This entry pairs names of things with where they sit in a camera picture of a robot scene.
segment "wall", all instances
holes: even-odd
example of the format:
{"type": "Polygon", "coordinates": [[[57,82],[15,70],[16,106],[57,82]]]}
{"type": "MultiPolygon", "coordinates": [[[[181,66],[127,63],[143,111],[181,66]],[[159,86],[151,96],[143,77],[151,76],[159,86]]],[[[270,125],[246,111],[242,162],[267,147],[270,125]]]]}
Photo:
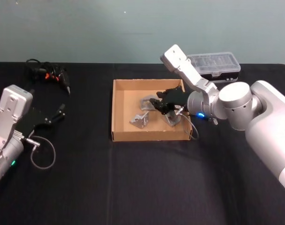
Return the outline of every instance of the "wall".
{"type": "Polygon", "coordinates": [[[175,43],[285,64],[285,0],[0,0],[0,61],[158,63],[175,43]]]}

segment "metal bracket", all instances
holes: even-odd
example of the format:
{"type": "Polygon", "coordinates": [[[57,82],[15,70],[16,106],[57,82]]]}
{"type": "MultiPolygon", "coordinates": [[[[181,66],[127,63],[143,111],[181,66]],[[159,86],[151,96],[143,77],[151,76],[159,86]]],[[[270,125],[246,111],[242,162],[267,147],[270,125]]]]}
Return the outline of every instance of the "metal bracket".
{"type": "Polygon", "coordinates": [[[140,100],[140,109],[142,111],[144,110],[148,110],[148,111],[156,111],[155,107],[152,105],[152,103],[150,103],[150,99],[151,98],[154,98],[154,99],[157,99],[159,100],[159,98],[157,98],[155,95],[148,95],[148,96],[145,96],[144,98],[142,98],[140,100]]]}
{"type": "Polygon", "coordinates": [[[181,117],[177,116],[175,111],[170,111],[166,115],[163,115],[163,119],[171,127],[174,127],[181,121],[181,117]]]}
{"type": "Polygon", "coordinates": [[[149,111],[145,114],[136,114],[132,120],[130,120],[130,124],[142,129],[148,124],[148,114],[149,111]]]}

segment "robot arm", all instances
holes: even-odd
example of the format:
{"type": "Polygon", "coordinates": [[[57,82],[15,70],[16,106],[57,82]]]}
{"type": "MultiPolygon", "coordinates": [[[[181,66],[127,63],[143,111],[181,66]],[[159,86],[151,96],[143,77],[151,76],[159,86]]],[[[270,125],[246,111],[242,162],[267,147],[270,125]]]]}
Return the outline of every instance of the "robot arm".
{"type": "MultiPolygon", "coordinates": [[[[41,111],[33,107],[30,108],[32,99],[31,93],[16,85],[11,85],[3,90],[0,98],[0,179],[22,153],[24,142],[33,145],[32,154],[40,146],[39,142],[29,138],[38,127],[50,127],[65,117],[64,104],[53,117],[46,117],[41,111]]],[[[55,150],[51,143],[50,145],[54,151],[52,164],[40,167],[33,162],[31,154],[31,161],[35,167],[48,169],[54,164],[55,150]]]]}
{"type": "Polygon", "coordinates": [[[285,187],[285,96],[265,81],[251,87],[236,82],[219,91],[199,75],[177,45],[161,60],[194,90],[187,100],[189,113],[228,119],[232,128],[245,130],[249,145],[285,187]]]}

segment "open cardboard tray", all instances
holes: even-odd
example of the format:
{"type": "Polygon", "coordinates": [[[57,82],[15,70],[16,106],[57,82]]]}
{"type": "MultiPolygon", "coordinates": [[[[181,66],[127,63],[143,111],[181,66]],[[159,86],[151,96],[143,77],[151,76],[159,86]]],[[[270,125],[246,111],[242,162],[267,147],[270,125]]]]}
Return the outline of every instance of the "open cardboard tray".
{"type": "Polygon", "coordinates": [[[170,127],[158,111],[150,111],[149,123],[143,129],[130,124],[130,120],[136,114],[146,112],[140,109],[140,99],[148,95],[156,96],[158,91],[165,91],[179,85],[184,91],[183,81],[180,79],[114,80],[112,140],[114,142],[190,140],[190,136],[185,130],[192,134],[192,126],[187,120],[182,118],[183,121],[174,127],[170,127]]]}

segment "black tablecloth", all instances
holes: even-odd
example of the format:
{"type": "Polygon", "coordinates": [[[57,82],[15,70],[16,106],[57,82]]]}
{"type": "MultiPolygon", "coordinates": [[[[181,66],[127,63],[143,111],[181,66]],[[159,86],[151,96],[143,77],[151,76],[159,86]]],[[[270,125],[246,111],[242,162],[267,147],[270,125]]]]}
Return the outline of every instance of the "black tablecloth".
{"type": "MultiPolygon", "coordinates": [[[[55,84],[33,86],[33,106],[67,106],[46,135],[56,163],[39,171],[25,150],[0,182],[0,224],[285,225],[284,188],[227,121],[195,120],[197,142],[112,143],[113,79],[178,78],[163,65],[65,66],[70,97],[55,84]]],[[[241,67],[240,81],[266,80],[285,95],[285,65],[241,67]]],[[[22,63],[0,63],[0,96],[25,85],[22,74],[22,63]]]]}

